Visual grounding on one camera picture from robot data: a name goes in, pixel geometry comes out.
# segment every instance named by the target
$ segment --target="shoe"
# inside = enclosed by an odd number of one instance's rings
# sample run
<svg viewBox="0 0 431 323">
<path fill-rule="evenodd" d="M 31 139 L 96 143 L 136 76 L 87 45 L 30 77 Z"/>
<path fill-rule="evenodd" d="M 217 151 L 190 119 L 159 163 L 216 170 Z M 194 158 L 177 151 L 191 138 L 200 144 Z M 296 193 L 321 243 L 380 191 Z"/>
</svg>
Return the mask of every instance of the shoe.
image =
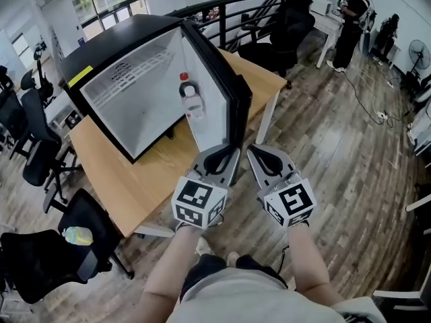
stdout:
<svg viewBox="0 0 431 323">
<path fill-rule="evenodd" d="M 326 64 L 327 64 L 328 66 L 330 66 L 330 68 L 332 68 L 334 71 L 336 71 L 336 72 L 338 72 L 338 73 L 344 72 L 344 68 L 343 68 L 343 67 L 335 68 L 335 67 L 334 67 L 333 62 L 332 62 L 332 61 L 330 61 L 330 60 L 326 61 Z"/>
<path fill-rule="evenodd" d="M 215 255 L 204 237 L 199 237 L 199 241 L 196 245 L 196 253 L 200 256 L 203 254 Z"/>
<path fill-rule="evenodd" d="M 410 143 L 411 143 L 413 146 L 416 146 L 416 145 L 415 145 L 415 139 L 414 139 L 414 138 L 413 138 L 413 136 L 411 135 L 411 131 L 408 131 L 408 132 L 407 132 L 407 136 L 409 137 Z"/>
<path fill-rule="evenodd" d="M 235 251 L 229 252 L 228 258 L 226 259 L 226 264 L 230 268 L 236 268 L 236 260 L 238 260 L 239 258 L 239 253 Z"/>
</svg>

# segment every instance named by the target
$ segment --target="cap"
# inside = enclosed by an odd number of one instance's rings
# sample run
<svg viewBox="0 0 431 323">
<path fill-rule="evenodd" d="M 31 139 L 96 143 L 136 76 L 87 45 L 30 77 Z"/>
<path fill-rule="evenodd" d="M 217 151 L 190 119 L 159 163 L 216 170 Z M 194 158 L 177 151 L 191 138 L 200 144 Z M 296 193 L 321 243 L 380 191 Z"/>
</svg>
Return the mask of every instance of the cap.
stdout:
<svg viewBox="0 0 431 323">
<path fill-rule="evenodd" d="M 182 72 L 182 73 L 180 74 L 180 80 L 181 80 L 181 81 L 189 80 L 189 74 L 188 74 L 187 72 Z"/>
<path fill-rule="evenodd" d="M 191 97 L 196 93 L 196 91 L 195 91 L 195 88 L 190 85 L 184 88 L 184 93 L 187 97 Z"/>
</svg>

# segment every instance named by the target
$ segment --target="plastic bottle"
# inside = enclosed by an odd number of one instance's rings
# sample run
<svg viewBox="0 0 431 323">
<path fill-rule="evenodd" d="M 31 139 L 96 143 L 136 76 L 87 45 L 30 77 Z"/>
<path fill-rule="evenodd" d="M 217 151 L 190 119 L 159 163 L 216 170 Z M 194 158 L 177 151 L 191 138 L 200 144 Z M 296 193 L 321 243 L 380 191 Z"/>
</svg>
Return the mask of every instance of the plastic bottle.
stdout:
<svg viewBox="0 0 431 323">
<path fill-rule="evenodd" d="M 66 239 L 66 242 L 70 244 L 89 246 L 93 243 L 93 234 L 85 227 L 68 227 L 63 230 L 61 235 Z"/>
<path fill-rule="evenodd" d="M 189 76 L 181 73 L 180 95 L 183 100 L 187 119 L 194 133 L 202 133 L 207 126 L 207 117 L 202 97 L 199 95 L 197 86 L 186 81 Z"/>
</svg>

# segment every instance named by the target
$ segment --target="human hand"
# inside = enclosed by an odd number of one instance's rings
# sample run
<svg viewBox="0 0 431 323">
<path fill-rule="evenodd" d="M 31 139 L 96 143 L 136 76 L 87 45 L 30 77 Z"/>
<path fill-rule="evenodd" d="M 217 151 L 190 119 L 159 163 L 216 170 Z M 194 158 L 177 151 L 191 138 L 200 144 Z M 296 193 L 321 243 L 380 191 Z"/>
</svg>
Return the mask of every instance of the human hand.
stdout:
<svg viewBox="0 0 431 323">
<path fill-rule="evenodd" d="M 222 214 L 219 214 L 208 226 L 206 229 L 196 227 L 193 225 L 189 225 L 188 223 L 185 223 L 184 221 L 179 221 L 178 225 L 175 227 L 175 233 L 183 227 L 190 227 L 193 232 L 199 232 L 200 234 L 203 234 L 207 229 L 216 227 L 218 225 L 221 225 L 224 222 L 224 216 Z"/>
</svg>

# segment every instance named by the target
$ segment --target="mini fridge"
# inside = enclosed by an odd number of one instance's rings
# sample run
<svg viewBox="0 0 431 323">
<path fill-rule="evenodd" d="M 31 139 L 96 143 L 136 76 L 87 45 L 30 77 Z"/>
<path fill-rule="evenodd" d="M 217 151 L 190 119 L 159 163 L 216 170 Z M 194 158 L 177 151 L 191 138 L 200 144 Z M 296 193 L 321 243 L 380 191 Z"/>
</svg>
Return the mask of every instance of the mini fridge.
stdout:
<svg viewBox="0 0 431 323">
<path fill-rule="evenodd" d="M 199 150 L 242 144 L 251 90 L 191 21 L 135 15 L 71 53 L 61 71 L 73 103 L 132 163 L 185 117 L 184 73 L 203 101 L 204 123 L 191 123 Z"/>
</svg>

